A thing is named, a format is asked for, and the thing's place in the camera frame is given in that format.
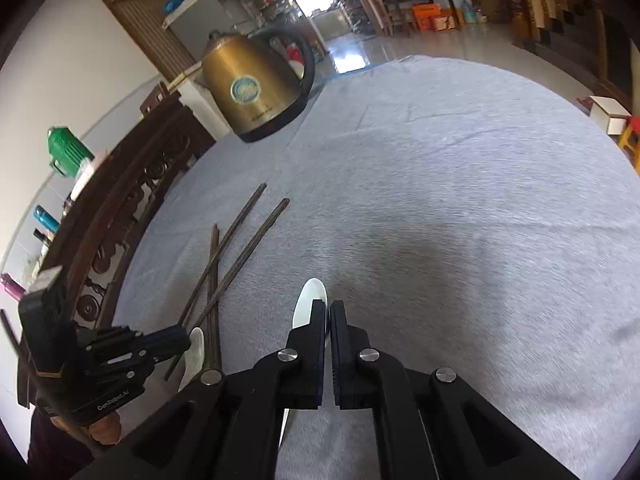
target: round blue sticker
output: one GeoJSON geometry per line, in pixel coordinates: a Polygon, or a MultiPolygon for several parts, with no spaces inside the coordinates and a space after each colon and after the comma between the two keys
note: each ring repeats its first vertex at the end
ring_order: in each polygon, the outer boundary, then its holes
{"type": "Polygon", "coordinates": [[[241,75],[231,83],[231,97],[236,103],[253,103],[260,97],[260,83],[255,77],[241,75]]]}

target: white box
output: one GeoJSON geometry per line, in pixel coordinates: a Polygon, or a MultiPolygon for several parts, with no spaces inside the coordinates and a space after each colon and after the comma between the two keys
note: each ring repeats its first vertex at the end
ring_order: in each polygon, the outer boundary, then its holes
{"type": "Polygon", "coordinates": [[[593,106],[589,117],[607,134],[620,135],[626,128],[631,114],[611,97],[590,96],[593,106]]]}

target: glossy floor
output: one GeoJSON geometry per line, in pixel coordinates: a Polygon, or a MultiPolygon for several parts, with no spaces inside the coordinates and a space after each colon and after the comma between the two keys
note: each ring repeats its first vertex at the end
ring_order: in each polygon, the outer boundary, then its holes
{"type": "Polygon", "coordinates": [[[454,57],[514,72],[561,95],[572,104],[592,92],[573,77],[535,54],[511,44],[509,25],[467,25],[448,32],[412,32],[411,37],[362,37],[348,34],[328,42],[330,59],[318,66],[321,76],[345,73],[412,54],[454,57]]]}

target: dark sleeve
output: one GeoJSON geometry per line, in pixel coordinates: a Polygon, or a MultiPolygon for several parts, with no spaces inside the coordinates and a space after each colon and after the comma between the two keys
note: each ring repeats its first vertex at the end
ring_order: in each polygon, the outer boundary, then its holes
{"type": "Polygon", "coordinates": [[[27,460],[33,480],[68,480],[93,460],[84,444],[55,427],[39,410],[33,412],[27,460]]]}

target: green thermos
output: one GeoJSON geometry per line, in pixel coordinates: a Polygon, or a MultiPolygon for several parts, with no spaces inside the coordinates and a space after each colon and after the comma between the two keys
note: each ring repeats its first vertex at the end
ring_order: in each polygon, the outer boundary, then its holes
{"type": "Polygon", "coordinates": [[[66,126],[52,126],[47,134],[50,166],[62,176],[76,177],[84,158],[94,160],[94,154],[66,126]]]}

